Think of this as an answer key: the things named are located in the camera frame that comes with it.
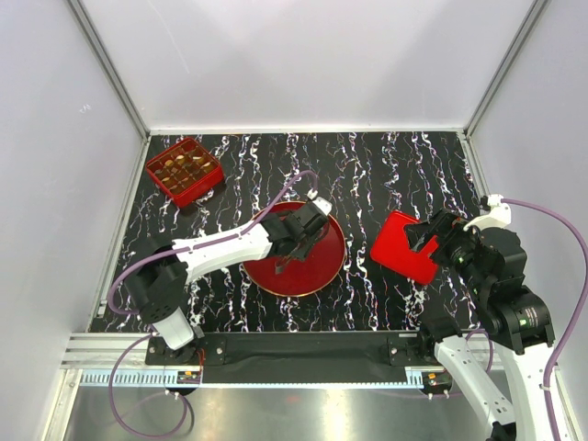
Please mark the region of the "red box lid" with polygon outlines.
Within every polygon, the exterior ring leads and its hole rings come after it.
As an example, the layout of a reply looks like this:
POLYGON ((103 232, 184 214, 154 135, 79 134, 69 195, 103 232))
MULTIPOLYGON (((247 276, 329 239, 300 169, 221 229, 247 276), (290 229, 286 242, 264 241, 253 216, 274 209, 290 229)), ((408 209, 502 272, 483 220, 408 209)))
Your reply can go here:
POLYGON ((432 239, 422 251, 412 251, 404 227, 416 222, 417 219, 394 210, 384 222, 370 250, 370 257, 418 284, 428 285, 434 280, 438 270, 438 265, 430 258, 437 249, 437 243, 432 239))

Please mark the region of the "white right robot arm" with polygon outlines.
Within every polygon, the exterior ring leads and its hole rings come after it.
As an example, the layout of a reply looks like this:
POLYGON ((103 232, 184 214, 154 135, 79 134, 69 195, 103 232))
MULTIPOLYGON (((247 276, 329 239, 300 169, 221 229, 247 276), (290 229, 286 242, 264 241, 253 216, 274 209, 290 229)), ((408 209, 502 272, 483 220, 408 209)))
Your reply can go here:
POLYGON ((404 228, 412 251, 435 242, 432 262, 466 283, 510 393, 502 394, 474 361, 466 337, 448 317, 424 324, 417 353, 425 363, 446 369, 485 424, 487 439, 560 440, 557 416, 543 401, 551 378, 544 364, 554 349, 552 320, 546 303, 524 284, 527 255, 507 228, 511 216, 509 205, 499 202, 473 220, 442 209, 404 228))

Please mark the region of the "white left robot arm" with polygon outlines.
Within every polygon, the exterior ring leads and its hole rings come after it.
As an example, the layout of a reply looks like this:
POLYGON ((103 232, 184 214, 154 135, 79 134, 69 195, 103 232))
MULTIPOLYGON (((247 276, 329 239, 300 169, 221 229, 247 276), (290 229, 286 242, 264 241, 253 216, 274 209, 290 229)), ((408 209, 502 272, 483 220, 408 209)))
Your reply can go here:
POLYGON ((141 320, 164 339, 166 353, 177 363, 189 363, 198 354, 198 341, 183 312, 185 285, 243 262, 306 258, 331 210, 330 202, 317 197, 287 214, 268 212, 239 228, 179 240, 135 263, 124 287, 141 320))

